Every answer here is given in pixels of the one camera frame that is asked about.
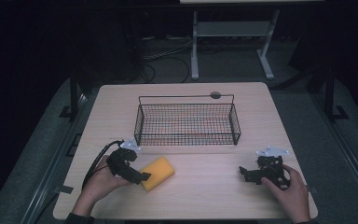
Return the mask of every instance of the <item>basket wire frame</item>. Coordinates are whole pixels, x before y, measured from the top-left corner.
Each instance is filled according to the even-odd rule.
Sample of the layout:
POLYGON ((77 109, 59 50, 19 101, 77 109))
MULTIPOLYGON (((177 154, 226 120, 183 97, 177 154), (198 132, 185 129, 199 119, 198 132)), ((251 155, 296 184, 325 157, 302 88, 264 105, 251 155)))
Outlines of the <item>basket wire frame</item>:
POLYGON ((229 96, 232 101, 227 104, 153 105, 141 103, 142 97, 153 96, 140 96, 134 131, 138 146, 237 145, 241 129, 234 95, 229 96))

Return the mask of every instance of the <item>yellow block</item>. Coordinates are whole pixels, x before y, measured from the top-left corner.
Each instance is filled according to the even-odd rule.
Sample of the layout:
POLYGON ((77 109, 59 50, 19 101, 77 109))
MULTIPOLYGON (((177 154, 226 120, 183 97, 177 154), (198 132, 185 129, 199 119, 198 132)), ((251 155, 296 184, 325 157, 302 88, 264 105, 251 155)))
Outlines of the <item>yellow block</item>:
POLYGON ((148 164, 140 172, 151 174, 147 181, 142 181, 142 185, 147 191, 152 190, 175 173, 172 166, 167 161, 167 159, 165 159, 165 157, 156 159, 152 163, 148 164))

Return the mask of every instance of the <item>black wire basket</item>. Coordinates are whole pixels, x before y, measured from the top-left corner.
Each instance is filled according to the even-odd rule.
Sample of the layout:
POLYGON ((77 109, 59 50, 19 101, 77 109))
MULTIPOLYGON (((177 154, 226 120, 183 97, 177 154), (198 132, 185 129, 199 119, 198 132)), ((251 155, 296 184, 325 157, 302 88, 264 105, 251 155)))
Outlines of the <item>black wire basket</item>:
POLYGON ((134 131, 138 146, 237 145, 240 136, 233 94, 139 97, 134 131))

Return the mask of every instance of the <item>light wood surface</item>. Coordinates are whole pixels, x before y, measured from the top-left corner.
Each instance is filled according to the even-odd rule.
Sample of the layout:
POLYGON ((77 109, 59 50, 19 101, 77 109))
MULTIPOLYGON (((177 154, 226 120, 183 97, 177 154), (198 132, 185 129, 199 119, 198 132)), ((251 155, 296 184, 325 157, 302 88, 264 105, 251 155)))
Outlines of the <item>light wood surface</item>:
POLYGON ((180 0, 181 4, 211 4, 211 3, 296 3, 322 2, 324 0, 180 0))
MULTIPOLYGON (((281 119, 263 83, 197 83, 115 85, 100 89, 61 193, 54 216, 65 219, 81 191, 83 178, 93 160, 108 143, 133 136, 138 96, 208 95, 212 91, 234 94, 241 126, 239 143, 222 146, 142 147, 131 163, 142 169, 163 155, 175 174, 150 192, 141 185, 117 189, 99 201, 92 215, 112 219, 254 219, 285 217, 265 186, 247 183, 239 166, 258 169, 257 150, 267 145, 288 149, 283 162, 300 173, 281 119)), ((110 154, 117 148, 109 149, 110 154)), ((310 196, 311 216, 317 208, 310 196)))

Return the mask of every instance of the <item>hand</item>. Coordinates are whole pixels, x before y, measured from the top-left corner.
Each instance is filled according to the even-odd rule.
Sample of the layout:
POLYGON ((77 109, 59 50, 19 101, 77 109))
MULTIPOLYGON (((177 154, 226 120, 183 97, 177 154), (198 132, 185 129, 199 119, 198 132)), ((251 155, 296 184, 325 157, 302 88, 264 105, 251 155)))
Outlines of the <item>hand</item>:
POLYGON ((114 189, 131 184, 128 180, 120 177, 114 177, 112 175, 106 163, 106 159, 108 157, 109 156, 106 155, 103 156, 101 161, 98 163, 95 168, 95 173, 89 179, 76 201, 74 209, 72 210, 73 214, 82 217, 89 217, 94 204, 114 189))
POLYGON ((300 173, 290 166, 283 165, 290 175, 290 187, 281 190, 267 178, 262 177, 261 182, 275 195, 283 211, 290 217, 293 223, 310 221, 310 205, 308 189, 302 181, 300 173))

